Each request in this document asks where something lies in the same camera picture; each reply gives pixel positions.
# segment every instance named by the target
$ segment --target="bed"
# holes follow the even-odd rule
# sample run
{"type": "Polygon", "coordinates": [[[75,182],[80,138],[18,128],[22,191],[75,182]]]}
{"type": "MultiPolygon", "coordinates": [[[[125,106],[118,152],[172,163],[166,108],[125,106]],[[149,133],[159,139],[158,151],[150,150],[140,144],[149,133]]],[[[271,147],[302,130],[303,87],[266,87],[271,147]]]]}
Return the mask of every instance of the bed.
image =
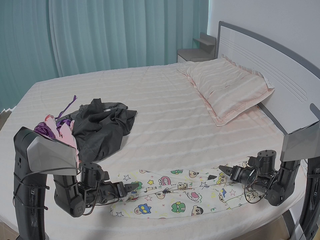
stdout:
{"type": "MultiPolygon", "coordinates": [[[[264,112],[256,106],[251,107],[224,126],[214,124],[197,90],[177,71],[179,63],[67,76],[32,86],[0,131],[0,220],[18,230],[12,206],[14,134],[21,126],[33,129],[47,114],[58,115],[73,95],[78,98],[65,114],[77,110],[81,104],[89,104],[93,98],[101,98],[103,102],[122,102],[129,109],[138,111],[131,133],[122,140],[121,149],[99,162],[111,178],[120,171],[136,168],[202,170],[255,156],[264,149],[273,149],[280,154],[285,132],[317,120],[309,108],[311,103],[320,107],[320,100],[314,93],[320,89],[320,80],[317,71],[310,72],[310,68],[317,68],[298,63],[274,48],[272,43],[259,40],[259,36],[251,37],[251,32],[242,32],[241,28],[220,23],[218,57],[226,54],[232,61],[260,70],[274,83],[275,91],[262,102],[264,112]],[[299,77],[299,70],[304,70],[306,80],[299,77]],[[286,102],[291,107],[283,106],[286,102]],[[292,106],[296,108],[295,113],[292,113],[292,106]]],[[[55,204],[53,177],[49,175],[47,185],[50,190],[47,190],[45,199],[49,210],[45,212],[45,229],[51,240],[227,240],[279,217],[303,197],[305,183],[306,177],[300,168],[294,193],[278,207],[262,200],[255,205],[247,204],[224,212],[150,220],[118,218],[110,215],[109,208],[96,207],[90,216],[71,218],[55,204]]]]}

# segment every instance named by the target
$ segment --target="teal curtain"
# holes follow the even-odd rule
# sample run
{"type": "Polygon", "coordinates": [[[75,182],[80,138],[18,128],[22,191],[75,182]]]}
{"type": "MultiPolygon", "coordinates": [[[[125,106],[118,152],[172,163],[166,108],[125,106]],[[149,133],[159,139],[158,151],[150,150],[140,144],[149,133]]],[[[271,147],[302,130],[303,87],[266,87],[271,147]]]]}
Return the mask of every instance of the teal curtain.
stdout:
{"type": "Polygon", "coordinates": [[[35,82],[175,63],[207,32],[209,0],[0,0],[0,109],[35,82]]]}

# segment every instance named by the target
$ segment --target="white wall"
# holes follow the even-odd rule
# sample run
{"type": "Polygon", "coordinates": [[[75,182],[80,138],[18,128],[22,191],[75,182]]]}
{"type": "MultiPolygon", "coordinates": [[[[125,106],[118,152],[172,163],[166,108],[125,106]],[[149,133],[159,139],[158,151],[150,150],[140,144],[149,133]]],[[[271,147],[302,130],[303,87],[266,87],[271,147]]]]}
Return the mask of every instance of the white wall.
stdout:
{"type": "Polygon", "coordinates": [[[320,0],[209,0],[208,34],[225,21],[268,37],[320,68],[320,0]]]}

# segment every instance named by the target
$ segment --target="star print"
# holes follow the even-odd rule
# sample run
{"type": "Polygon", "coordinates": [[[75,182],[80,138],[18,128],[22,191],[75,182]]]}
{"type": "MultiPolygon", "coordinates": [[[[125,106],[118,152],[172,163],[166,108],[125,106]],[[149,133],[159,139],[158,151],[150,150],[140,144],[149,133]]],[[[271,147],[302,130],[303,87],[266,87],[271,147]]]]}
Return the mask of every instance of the star print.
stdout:
{"type": "Polygon", "coordinates": [[[116,212],[117,215],[116,216],[119,216],[119,217],[124,217],[124,215],[122,214],[122,211],[121,212],[116,212]]]}
{"type": "Polygon", "coordinates": [[[126,175],[126,176],[125,176],[125,175],[123,175],[123,177],[124,177],[123,179],[124,179],[124,180],[126,180],[126,181],[131,179],[131,178],[129,177],[129,174],[128,174],[128,175],[126,175]]]}
{"type": "Polygon", "coordinates": [[[209,187],[209,185],[207,185],[206,184],[207,182],[205,181],[205,182],[201,182],[201,185],[199,186],[200,188],[208,188],[209,187]]]}
{"type": "Polygon", "coordinates": [[[229,193],[230,193],[230,196],[232,196],[232,195],[236,196],[235,195],[236,192],[233,189],[231,189],[231,191],[229,193]]]}
{"type": "Polygon", "coordinates": [[[149,195],[147,195],[144,199],[146,199],[147,201],[152,201],[151,199],[152,199],[152,197],[151,196],[149,196],[149,195]]]}

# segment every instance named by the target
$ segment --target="pillowcase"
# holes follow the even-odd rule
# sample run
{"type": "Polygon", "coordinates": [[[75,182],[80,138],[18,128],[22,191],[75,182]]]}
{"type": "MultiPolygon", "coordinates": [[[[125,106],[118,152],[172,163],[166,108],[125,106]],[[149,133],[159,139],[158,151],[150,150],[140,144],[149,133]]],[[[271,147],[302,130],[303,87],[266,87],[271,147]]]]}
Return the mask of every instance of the pillowcase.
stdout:
{"type": "Polygon", "coordinates": [[[274,91],[274,86],[261,73],[222,56],[204,62],[185,62],[178,69],[205,99],[217,126],[225,125],[274,91]]]}

